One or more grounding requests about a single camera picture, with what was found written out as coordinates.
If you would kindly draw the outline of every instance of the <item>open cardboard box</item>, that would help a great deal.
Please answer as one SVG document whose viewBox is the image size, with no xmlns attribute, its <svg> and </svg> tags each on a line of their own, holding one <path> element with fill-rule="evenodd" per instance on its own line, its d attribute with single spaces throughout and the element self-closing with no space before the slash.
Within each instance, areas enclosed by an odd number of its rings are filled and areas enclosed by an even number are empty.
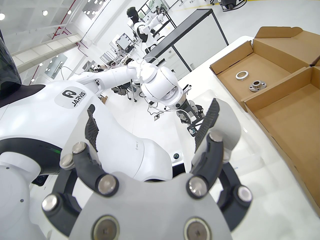
<svg viewBox="0 0 320 240">
<path fill-rule="evenodd" d="M 320 217 L 320 67 L 305 67 L 244 101 Z"/>
<path fill-rule="evenodd" d="M 249 86 L 264 81 L 266 89 L 301 68 L 320 65 L 320 35 L 299 27 L 261 27 L 253 43 L 247 41 L 210 68 L 245 109 L 243 101 L 257 94 Z M 244 81 L 236 74 L 248 71 Z"/>
</svg>

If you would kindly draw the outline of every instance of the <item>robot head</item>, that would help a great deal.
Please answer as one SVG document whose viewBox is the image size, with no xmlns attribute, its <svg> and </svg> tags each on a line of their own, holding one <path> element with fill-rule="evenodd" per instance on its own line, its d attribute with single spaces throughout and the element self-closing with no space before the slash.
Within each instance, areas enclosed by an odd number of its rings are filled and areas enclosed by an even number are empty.
<svg viewBox="0 0 320 240">
<path fill-rule="evenodd" d="M 128 16 L 129 18 L 131 18 L 131 19 L 133 19 L 133 18 L 139 19 L 139 15 L 138 15 L 138 12 L 137 12 L 137 10 L 136 10 L 135 7 L 130 7 L 130 8 L 128 8 L 128 10 L 127 10 L 127 16 Z"/>
<path fill-rule="evenodd" d="M 17 91 L 21 84 L 17 67 L 3 41 L 0 31 L 0 99 L 4 99 Z"/>
</svg>

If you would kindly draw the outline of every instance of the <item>white table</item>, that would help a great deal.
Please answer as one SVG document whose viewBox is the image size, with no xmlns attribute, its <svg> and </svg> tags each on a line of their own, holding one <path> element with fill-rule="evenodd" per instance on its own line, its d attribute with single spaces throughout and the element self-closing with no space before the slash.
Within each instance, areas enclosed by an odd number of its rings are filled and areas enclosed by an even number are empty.
<svg viewBox="0 0 320 240">
<path fill-rule="evenodd" d="M 253 202 L 242 223 L 233 231 L 234 240 L 302 240 L 320 239 L 320 219 L 313 211 L 303 191 L 291 174 L 277 150 L 269 139 L 227 91 L 214 73 L 210 65 L 228 54 L 252 37 L 243 36 L 221 50 L 191 73 L 179 81 L 179 85 L 192 85 L 187 99 L 192 100 L 207 90 L 212 90 L 214 97 L 227 102 L 235 112 L 241 126 L 254 139 L 258 153 L 263 162 L 247 166 L 240 181 L 253 192 Z M 190 145 L 188 133 L 178 129 L 183 146 L 186 170 L 190 170 L 194 145 Z M 217 199 L 221 185 L 215 185 L 210 194 Z"/>
</svg>

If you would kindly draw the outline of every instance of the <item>metal ring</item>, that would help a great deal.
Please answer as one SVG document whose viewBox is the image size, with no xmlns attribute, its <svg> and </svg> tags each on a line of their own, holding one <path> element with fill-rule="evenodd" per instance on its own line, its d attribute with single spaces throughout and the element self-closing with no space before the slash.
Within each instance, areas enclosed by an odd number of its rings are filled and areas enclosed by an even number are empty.
<svg viewBox="0 0 320 240">
<path fill-rule="evenodd" d="M 237 73 L 237 75 L 235 76 L 235 78 L 238 80 L 238 81 L 244 81 L 245 79 L 247 79 L 249 76 L 249 72 L 248 71 L 240 71 Z"/>
</svg>

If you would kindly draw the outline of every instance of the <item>white panel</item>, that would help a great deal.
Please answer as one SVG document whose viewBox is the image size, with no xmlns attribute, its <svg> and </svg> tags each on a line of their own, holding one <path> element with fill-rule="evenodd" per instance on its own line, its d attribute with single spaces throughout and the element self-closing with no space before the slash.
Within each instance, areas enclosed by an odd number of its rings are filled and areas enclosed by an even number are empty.
<svg viewBox="0 0 320 240">
<path fill-rule="evenodd" d="M 16 66 L 23 64 L 23 62 L 20 59 L 18 59 L 16 56 L 13 56 L 12 59 L 16 64 Z"/>
<path fill-rule="evenodd" d="M 67 39 L 67 38 L 62 38 L 62 39 L 59 39 L 59 43 L 61 43 L 62 45 L 64 46 L 67 46 L 67 45 L 70 45 L 70 40 Z"/>
<path fill-rule="evenodd" d="M 63 47 L 63 45 L 59 43 L 59 41 L 52 41 L 48 43 L 48 46 L 51 47 L 53 50 Z"/>
<path fill-rule="evenodd" d="M 28 62 L 30 60 L 35 59 L 36 57 L 39 57 L 39 55 L 36 52 L 34 52 L 33 50 L 29 49 L 25 52 L 22 52 L 22 53 L 16 55 L 16 57 L 19 58 L 23 62 Z"/>
<path fill-rule="evenodd" d="M 78 42 L 79 40 L 81 40 L 80 36 L 78 35 L 72 35 L 67 37 L 67 39 L 69 39 L 72 43 Z"/>
<path fill-rule="evenodd" d="M 34 47 L 32 48 L 35 52 L 37 52 L 39 55 L 44 55 L 49 53 L 50 51 L 52 51 L 52 49 L 50 47 L 48 47 L 47 45 L 41 45 L 38 47 Z"/>
</svg>

